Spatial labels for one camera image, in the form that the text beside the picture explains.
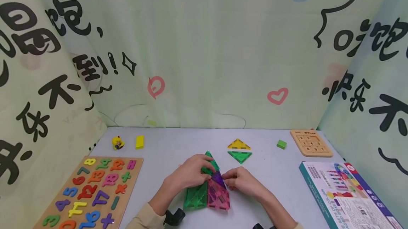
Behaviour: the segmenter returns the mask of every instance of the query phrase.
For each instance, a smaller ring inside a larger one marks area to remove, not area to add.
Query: toy box
[[[351,164],[302,162],[299,169],[330,229],[403,229]]]

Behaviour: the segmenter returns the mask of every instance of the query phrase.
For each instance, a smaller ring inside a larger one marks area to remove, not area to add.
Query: hand
[[[201,173],[201,168],[206,167],[215,173],[214,166],[209,162],[214,160],[212,157],[197,154],[187,159],[170,176],[170,181],[177,183],[181,191],[187,187],[199,186],[211,178],[208,174]]]
[[[228,170],[222,175],[225,184],[230,190],[243,192],[252,197],[259,197],[262,194],[269,192],[263,184],[261,184],[250,172],[244,167],[238,167]]]

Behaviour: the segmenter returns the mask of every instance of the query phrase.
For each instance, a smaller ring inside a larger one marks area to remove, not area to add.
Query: yellow triangle tile
[[[243,143],[240,139],[234,140],[230,145],[228,145],[229,149],[251,149],[250,146]]]

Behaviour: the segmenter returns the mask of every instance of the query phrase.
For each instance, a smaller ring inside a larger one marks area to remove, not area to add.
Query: yellow duck toy
[[[121,140],[120,136],[118,137],[114,137],[112,139],[112,146],[114,150],[118,150],[123,148],[123,146],[125,145],[125,143]]]

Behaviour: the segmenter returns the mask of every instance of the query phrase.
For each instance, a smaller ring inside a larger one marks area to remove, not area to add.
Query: green triangle tile
[[[196,210],[207,207],[207,189],[207,181],[200,186],[187,188],[186,199],[183,205],[184,209]]]
[[[213,157],[211,155],[210,151],[207,151],[205,154],[206,154],[206,156]],[[212,160],[210,163],[214,166],[216,172],[220,170],[220,168],[218,167],[218,164],[215,162],[215,159]],[[206,168],[206,167],[202,167],[201,171],[206,173],[206,174],[209,174],[209,175],[213,174],[213,172],[210,169]]]
[[[243,164],[251,155],[251,152],[238,152],[238,151],[228,151],[228,154],[237,160],[240,164]]]

